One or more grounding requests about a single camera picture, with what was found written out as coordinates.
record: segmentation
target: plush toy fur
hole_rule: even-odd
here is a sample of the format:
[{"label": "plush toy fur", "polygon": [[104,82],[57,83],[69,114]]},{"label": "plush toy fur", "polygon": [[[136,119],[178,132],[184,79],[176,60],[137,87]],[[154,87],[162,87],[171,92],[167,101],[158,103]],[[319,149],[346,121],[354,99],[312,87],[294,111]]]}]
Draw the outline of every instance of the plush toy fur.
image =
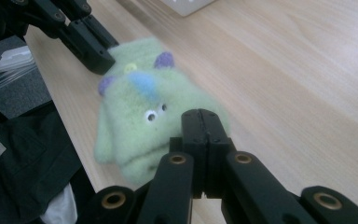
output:
[{"label": "plush toy fur", "polygon": [[[181,136],[181,115],[204,108],[227,130],[224,109],[174,68],[173,57],[154,38],[110,50],[117,63],[102,79],[97,162],[115,162],[131,183],[152,179],[170,137]],[[136,69],[126,70],[132,63]]]}]

